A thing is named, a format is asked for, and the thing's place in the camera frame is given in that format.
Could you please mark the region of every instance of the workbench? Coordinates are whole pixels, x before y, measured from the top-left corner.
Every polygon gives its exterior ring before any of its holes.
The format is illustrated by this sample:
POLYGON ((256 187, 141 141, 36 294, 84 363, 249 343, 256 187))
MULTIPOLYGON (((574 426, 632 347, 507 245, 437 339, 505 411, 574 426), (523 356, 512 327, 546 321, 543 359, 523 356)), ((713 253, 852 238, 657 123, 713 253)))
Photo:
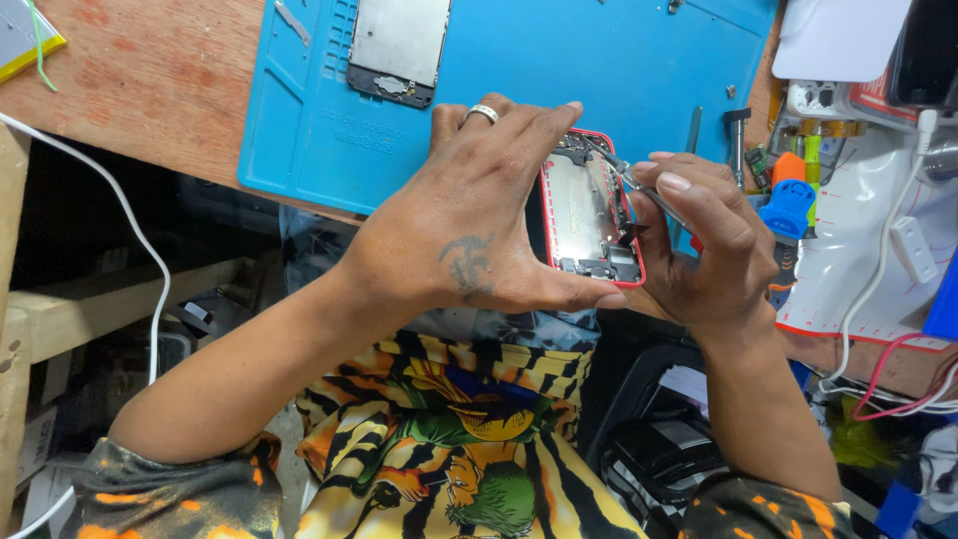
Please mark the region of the workbench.
MULTIPOLYGON (((753 115, 745 135, 748 144, 765 142, 769 135, 771 63, 784 4, 752 86, 749 105, 753 115)), ((68 41, 65 49, 44 63, 59 92, 48 90, 31 68, 0 85, 0 111, 39 129, 246 190, 237 181, 236 169, 262 0, 42 0, 38 7, 68 41)), ((0 130, 10 145, 5 128, 0 130)), ((22 151, 0 152, 0 220, 11 221, 0 223, 0 315, 6 308, 16 243, 15 215, 19 213, 14 206, 22 197, 17 192, 22 194, 25 162, 22 151)), ((257 194, 348 223, 361 224, 364 219, 316 204, 257 194)), ((637 311, 668 318, 641 289, 629 293, 629 300, 637 311)), ((792 359, 832 368, 841 356, 838 339, 785 331, 780 335, 792 359)), ((867 380, 880 349, 878 344, 856 343, 846 374, 867 380)), ((2 362, 13 352, 4 349, 0 354, 2 362)), ((899 349, 885 366, 881 385, 922 395, 950 355, 899 349)), ((7 391, 2 384, 0 390, 7 391)))

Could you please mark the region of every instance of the silver ring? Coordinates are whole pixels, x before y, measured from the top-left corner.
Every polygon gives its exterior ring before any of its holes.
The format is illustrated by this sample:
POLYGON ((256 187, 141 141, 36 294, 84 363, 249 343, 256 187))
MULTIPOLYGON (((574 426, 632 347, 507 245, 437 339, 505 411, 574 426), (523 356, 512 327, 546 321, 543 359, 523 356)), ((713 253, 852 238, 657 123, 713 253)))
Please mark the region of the silver ring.
POLYGON ((497 114, 495 110, 492 110, 491 106, 476 105, 469 109, 469 116, 471 116, 473 112, 478 112, 489 118, 489 121, 492 122, 493 125, 499 121, 499 114, 497 114))

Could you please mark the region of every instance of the forearm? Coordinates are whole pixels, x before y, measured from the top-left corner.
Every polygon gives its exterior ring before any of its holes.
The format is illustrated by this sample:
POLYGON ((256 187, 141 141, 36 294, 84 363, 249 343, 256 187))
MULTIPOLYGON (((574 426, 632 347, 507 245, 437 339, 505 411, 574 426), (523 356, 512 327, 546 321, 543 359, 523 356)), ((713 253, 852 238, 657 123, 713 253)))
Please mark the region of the forearm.
POLYGON ((415 315, 359 281, 334 268, 193 354, 134 397, 110 436, 167 463, 241 447, 303 387, 415 315))
POLYGON ((788 368, 774 326, 762 327, 699 340, 718 446, 734 470, 838 502, 841 485, 832 451, 788 368))

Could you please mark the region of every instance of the green wire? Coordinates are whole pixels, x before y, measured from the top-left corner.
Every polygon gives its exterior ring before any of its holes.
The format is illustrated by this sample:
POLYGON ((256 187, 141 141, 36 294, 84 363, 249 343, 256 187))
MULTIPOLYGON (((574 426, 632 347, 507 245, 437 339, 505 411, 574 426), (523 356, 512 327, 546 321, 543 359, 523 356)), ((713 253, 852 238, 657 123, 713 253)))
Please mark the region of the green wire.
POLYGON ((30 4, 30 17, 34 20, 34 34, 36 34, 36 70, 40 72, 40 77, 50 86, 50 89, 57 91, 57 87, 50 82, 50 78, 43 72, 43 39, 40 38, 40 19, 36 16, 36 6, 34 0, 27 0, 30 4))

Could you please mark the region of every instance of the red phone frame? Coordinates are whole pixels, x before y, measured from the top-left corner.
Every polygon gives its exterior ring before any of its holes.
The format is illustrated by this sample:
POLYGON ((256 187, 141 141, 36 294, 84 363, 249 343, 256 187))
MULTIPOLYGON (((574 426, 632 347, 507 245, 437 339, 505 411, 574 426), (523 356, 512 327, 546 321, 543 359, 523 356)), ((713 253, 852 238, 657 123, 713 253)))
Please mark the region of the red phone frame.
MULTIPOLYGON (((606 142, 606 144, 608 144, 608 147, 611 150, 611 152, 615 153, 615 147, 612 145, 612 139, 605 136, 604 133, 600 133, 597 131, 590 131, 587 129, 576 129, 576 128, 572 128, 569 131, 576 132, 576 133, 584 133, 590 136, 602 137, 602 139, 606 142)), ((546 250, 547 264, 550 268, 558 269, 558 267, 555 264, 555 257, 553 257, 552 255, 553 242, 555 241, 557 233, 555 229, 555 226, 556 226, 555 220, 552 219, 552 208, 550 207, 551 200, 549 197, 548 161, 545 163, 542 163, 542 166, 539 168, 538 180, 539 180, 539 185, 541 186, 541 189, 539 190, 540 192, 539 200, 542 203, 542 221, 543 221, 542 225, 545 228, 545 240, 546 240, 545 250, 546 250)), ((623 199, 622 200, 623 206, 629 211, 630 215, 634 215, 634 212, 632 211, 632 206, 631 204, 628 203, 628 198, 626 197, 626 186, 622 183, 621 178, 618 178, 616 181, 619 182, 619 193, 621 194, 620 196, 623 199)), ((608 185, 608 182, 609 182, 608 170, 606 169, 605 184, 608 185)), ((615 206, 612 205, 612 201, 611 201, 612 192, 611 190, 608 190, 607 193, 609 195, 609 204, 608 204, 609 208, 612 211, 614 211, 615 206)), ((646 282, 646 266, 645 266, 645 263, 643 263, 642 261, 642 249, 639 247, 638 238, 632 241, 632 245, 635 246, 635 257, 639 261, 639 270, 642 271, 642 278, 637 283, 628 283, 625 281, 609 281, 610 283, 614 284, 615 286, 623 290, 632 290, 632 289, 639 288, 642 286, 643 283, 646 282)))

